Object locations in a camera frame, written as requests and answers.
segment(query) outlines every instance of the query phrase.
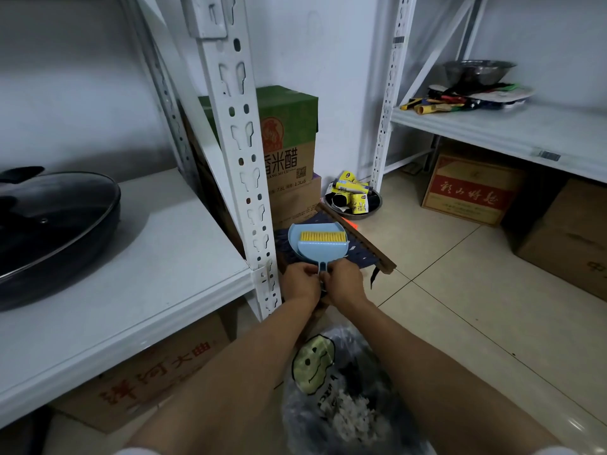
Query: forearm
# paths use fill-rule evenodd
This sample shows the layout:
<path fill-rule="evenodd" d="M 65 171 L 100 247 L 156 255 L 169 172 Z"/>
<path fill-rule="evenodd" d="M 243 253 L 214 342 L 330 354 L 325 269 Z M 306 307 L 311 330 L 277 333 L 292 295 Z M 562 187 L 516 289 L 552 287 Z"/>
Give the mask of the forearm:
<path fill-rule="evenodd" d="M 281 305 L 186 382 L 129 446 L 162 455 L 229 453 L 267 404 L 313 309 L 307 300 Z"/>
<path fill-rule="evenodd" d="M 439 455 L 530 455 L 558 441 L 527 413 L 369 301 L 342 313 L 360 330 Z"/>

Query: yellow bristles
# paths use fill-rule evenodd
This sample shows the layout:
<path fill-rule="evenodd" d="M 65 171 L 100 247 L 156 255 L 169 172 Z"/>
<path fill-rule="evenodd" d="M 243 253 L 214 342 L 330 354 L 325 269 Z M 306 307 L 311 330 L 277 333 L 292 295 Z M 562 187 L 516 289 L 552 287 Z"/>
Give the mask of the yellow bristles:
<path fill-rule="evenodd" d="M 302 232 L 300 241 L 320 241 L 323 243 L 345 243 L 345 232 Z"/>

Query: barcode label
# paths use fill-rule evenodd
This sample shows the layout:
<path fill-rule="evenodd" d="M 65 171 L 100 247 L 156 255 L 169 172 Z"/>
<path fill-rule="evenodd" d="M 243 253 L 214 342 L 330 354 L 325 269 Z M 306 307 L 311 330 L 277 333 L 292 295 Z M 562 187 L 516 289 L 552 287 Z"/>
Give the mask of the barcode label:
<path fill-rule="evenodd" d="M 548 152 L 546 150 L 542 150 L 540 152 L 540 158 L 544 158 L 545 160 L 558 161 L 561 158 L 561 155 L 557 155 L 557 153 Z"/>

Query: pan handle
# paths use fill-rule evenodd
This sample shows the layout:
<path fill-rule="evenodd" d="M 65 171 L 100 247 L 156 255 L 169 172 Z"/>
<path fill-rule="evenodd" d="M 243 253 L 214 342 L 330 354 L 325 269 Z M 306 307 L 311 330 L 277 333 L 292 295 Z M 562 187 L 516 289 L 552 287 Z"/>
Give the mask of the pan handle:
<path fill-rule="evenodd" d="M 9 169 L 0 172 L 0 184 L 20 184 L 37 176 L 43 170 L 42 166 L 25 166 Z"/>

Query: green and brown cardboard box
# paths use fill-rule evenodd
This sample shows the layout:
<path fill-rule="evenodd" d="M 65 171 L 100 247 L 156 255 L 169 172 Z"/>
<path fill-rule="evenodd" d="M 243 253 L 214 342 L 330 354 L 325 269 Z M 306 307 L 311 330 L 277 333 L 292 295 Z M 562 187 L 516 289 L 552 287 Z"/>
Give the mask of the green and brown cardboard box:
<path fill-rule="evenodd" d="M 199 98 L 217 136 L 208 96 Z M 318 130 L 318 98 L 283 86 L 257 88 L 268 192 L 270 195 L 312 180 Z"/>

